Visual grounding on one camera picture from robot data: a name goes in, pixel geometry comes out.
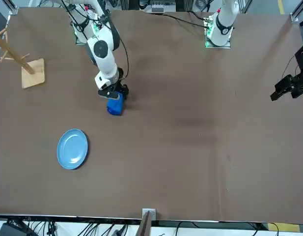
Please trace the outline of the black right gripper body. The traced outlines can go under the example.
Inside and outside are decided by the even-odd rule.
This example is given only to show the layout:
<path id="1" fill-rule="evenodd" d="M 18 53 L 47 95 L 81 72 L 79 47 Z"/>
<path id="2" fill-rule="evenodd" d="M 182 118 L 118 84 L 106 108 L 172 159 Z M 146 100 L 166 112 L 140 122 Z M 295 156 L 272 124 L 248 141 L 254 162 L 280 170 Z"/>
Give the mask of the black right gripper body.
<path id="1" fill-rule="evenodd" d="M 124 71 L 122 68 L 118 68 L 117 72 L 118 72 L 118 80 L 114 85 L 113 91 L 116 91 L 116 92 L 122 94 L 123 99 L 126 100 L 128 97 L 128 94 L 129 94 L 129 89 L 126 84 L 122 84 L 122 82 L 121 82 L 123 80 Z"/>

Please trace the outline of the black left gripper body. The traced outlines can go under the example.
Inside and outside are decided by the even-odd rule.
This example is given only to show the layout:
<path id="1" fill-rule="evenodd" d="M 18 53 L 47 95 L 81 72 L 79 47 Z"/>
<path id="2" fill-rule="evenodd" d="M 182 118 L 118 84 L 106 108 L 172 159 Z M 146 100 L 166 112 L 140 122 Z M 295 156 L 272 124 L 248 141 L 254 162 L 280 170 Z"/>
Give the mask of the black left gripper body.
<path id="1" fill-rule="evenodd" d="M 300 73 L 294 77 L 294 89 L 291 92 L 292 98 L 298 98 L 303 94 L 303 46 L 295 53 Z"/>

